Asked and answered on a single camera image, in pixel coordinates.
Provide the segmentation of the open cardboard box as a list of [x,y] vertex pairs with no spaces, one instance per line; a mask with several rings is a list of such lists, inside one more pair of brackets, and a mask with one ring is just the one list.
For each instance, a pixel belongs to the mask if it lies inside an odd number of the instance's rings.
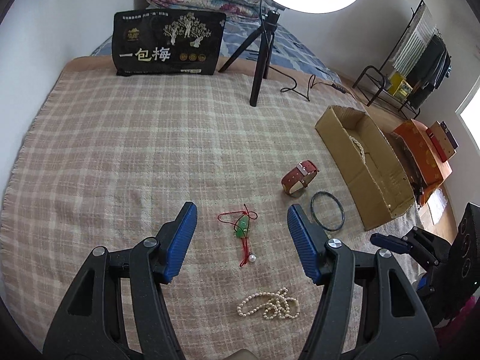
[[367,113],[329,106],[315,130],[340,170],[365,230],[404,215],[414,204],[401,162]]

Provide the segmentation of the dark green bangle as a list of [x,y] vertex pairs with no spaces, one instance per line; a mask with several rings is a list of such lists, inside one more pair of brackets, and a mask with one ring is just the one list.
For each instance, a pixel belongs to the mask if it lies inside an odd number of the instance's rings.
[[342,203],[334,194],[318,191],[313,194],[310,211],[314,221],[327,232],[337,232],[343,228],[346,216]]

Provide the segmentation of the striped hanging cloth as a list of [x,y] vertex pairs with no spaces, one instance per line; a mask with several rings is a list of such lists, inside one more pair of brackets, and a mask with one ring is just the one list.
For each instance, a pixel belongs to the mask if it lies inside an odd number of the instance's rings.
[[402,36],[400,43],[395,47],[389,61],[393,69],[406,77],[414,68],[423,52],[428,47],[433,35],[437,33],[437,26],[427,5],[422,2],[413,15],[407,32]]

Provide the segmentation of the black snack bag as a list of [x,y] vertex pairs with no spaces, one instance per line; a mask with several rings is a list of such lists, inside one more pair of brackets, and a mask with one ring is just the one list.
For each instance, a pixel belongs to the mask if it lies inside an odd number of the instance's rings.
[[226,14],[208,10],[143,9],[114,14],[112,60],[119,76],[212,75]]

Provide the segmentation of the black tripod stand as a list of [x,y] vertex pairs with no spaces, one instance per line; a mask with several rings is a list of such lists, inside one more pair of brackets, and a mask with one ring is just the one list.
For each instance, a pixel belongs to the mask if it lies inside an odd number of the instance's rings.
[[257,38],[260,38],[256,69],[250,92],[249,104],[251,107],[257,106],[260,86],[262,81],[268,77],[269,63],[272,54],[272,44],[274,42],[275,32],[278,28],[279,17],[280,14],[276,10],[270,10],[265,18],[261,16],[259,27],[253,31],[243,43],[241,43],[240,47],[235,50],[235,52],[219,69],[220,73],[225,72],[241,56],[241,54],[254,43]]

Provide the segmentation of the orange gift box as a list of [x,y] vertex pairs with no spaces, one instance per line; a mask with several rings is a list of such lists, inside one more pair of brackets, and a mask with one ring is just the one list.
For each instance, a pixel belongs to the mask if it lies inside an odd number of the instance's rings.
[[404,121],[393,130],[392,136],[399,139],[407,150],[407,158],[416,165],[416,173],[420,175],[416,196],[419,206],[424,206],[433,192],[452,174],[452,168],[446,160],[442,160],[437,148],[429,136],[431,129],[415,119]]

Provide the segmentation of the red leather watch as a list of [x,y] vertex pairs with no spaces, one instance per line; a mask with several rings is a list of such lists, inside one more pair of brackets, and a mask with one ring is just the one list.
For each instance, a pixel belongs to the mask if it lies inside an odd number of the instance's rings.
[[310,160],[304,160],[297,163],[287,174],[281,179],[283,191],[288,196],[294,196],[300,193],[312,182],[317,176],[318,168]]

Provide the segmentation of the dark hanging clothes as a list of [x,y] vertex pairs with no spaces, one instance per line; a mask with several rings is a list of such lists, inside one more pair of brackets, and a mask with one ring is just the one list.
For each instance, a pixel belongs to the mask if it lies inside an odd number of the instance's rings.
[[412,87],[408,103],[413,109],[419,109],[425,100],[441,86],[443,79],[449,77],[452,70],[452,58],[443,39],[435,34],[428,46],[407,75]]

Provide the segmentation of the red and tan box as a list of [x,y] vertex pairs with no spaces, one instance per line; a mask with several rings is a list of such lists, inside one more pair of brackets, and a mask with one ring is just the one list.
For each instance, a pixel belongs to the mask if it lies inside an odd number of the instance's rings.
[[435,121],[427,128],[426,133],[443,163],[456,154],[459,145],[444,122]]

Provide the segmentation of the black clothes rack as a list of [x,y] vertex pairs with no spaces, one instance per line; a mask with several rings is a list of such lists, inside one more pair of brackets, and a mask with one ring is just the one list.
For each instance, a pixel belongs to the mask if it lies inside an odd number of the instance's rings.
[[[400,35],[400,38],[390,51],[389,55],[387,55],[381,66],[366,66],[360,73],[360,75],[356,78],[353,84],[353,88],[359,90],[360,93],[363,95],[364,99],[366,100],[366,105],[368,107],[370,107],[371,105],[378,105],[379,107],[387,111],[394,112],[405,119],[416,119],[421,114],[421,108],[417,110],[413,109],[408,103],[408,98],[406,98],[405,100],[399,100],[388,94],[387,90],[391,86],[389,78],[395,72],[395,70],[390,64],[389,59],[393,55],[395,47],[397,47],[397,45],[400,43],[402,36],[405,35],[405,33],[407,32],[409,25],[413,21],[413,15],[417,12],[422,2],[426,4],[425,0],[420,0],[416,9],[412,10],[412,16],[408,24],[406,25],[405,29]],[[438,27],[436,34],[443,39],[443,36],[439,32]]]

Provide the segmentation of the yellow box on rack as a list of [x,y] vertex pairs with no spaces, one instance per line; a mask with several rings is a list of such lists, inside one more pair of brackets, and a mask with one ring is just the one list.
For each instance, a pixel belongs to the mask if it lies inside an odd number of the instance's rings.
[[412,86],[398,72],[394,72],[389,81],[391,86],[387,90],[388,94],[399,100],[405,100],[413,90]]

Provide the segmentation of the blue patterned bed sheet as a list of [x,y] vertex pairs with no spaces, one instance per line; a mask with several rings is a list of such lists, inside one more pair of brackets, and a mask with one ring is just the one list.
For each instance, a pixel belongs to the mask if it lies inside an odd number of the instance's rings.
[[248,22],[205,10],[132,10],[114,16],[112,38],[98,55],[110,55],[120,76],[211,75],[221,56],[256,61],[267,43],[268,64],[325,80],[338,76],[272,17]]

